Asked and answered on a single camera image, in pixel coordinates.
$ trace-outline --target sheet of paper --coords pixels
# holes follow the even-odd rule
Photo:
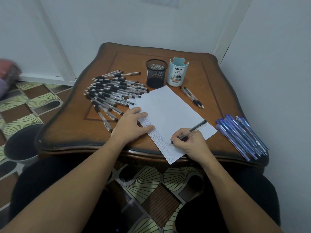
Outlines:
[[[148,113],[148,116],[140,119],[139,122],[143,127],[151,124],[155,126],[155,130],[148,134],[169,164],[185,154],[183,150],[171,144],[172,135],[182,127],[192,128],[204,120],[168,86],[145,93],[141,98],[128,100],[135,103],[130,108],[141,107],[142,112]],[[199,130],[205,140],[217,132],[209,123]]]

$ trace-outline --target patterned carpet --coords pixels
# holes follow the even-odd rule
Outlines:
[[[10,196],[23,165],[4,156],[6,141],[17,131],[47,123],[71,92],[70,86],[20,82],[0,101],[0,229],[7,223]],[[116,162],[107,189],[121,207],[119,232],[172,232],[179,209],[203,189],[192,167],[156,169]]]

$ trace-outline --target wooden table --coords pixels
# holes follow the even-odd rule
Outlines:
[[[193,92],[205,109],[194,105],[179,87],[169,87],[192,109],[213,126],[216,125],[217,119],[224,117],[224,114],[244,117],[235,92],[221,72],[217,59],[213,55],[104,43],[99,48],[96,58],[77,79],[71,95],[59,113],[38,134],[35,143],[40,153],[50,155],[92,153],[99,149],[110,138],[110,133],[104,128],[101,118],[93,109],[90,101],[83,95],[84,90],[92,83],[92,78],[114,70],[123,70],[125,73],[140,71],[141,75],[129,78],[145,84],[147,60],[158,58],[169,63],[169,60],[174,57],[185,58],[186,62],[189,62],[183,86]],[[127,110],[121,105],[118,108],[123,111]],[[107,120],[114,128],[116,123],[108,117]],[[253,159],[250,162],[245,161],[220,132],[214,134],[206,142],[220,161],[258,167],[265,167],[269,162],[268,156],[256,161]],[[132,164],[168,165],[147,134],[129,143],[119,159]],[[172,166],[188,166],[189,164],[191,164],[191,160],[187,156],[183,156]]]

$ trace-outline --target white wall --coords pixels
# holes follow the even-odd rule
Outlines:
[[[41,0],[76,75],[104,42],[211,53],[233,1]]]
[[[26,74],[59,76],[20,0],[0,0],[0,58],[15,61]]]
[[[270,147],[285,232],[311,232],[311,0],[253,0],[220,67]]]

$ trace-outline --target hand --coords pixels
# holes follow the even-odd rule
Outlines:
[[[142,108],[134,107],[126,111],[113,129],[110,138],[121,140],[126,145],[141,135],[153,131],[155,129],[153,125],[144,128],[137,125],[138,119],[148,115],[147,113],[139,113],[141,110]]]
[[[171,141],[173,141],[174,146],[183,149],[189,158],[200,164],[208,161],[209,158],[214,157],[200,131],[190,133],[186,142],[181,141],[178,138],[179,136],[188,133],[189,130],[190,128],[181,128],[173,134]]]

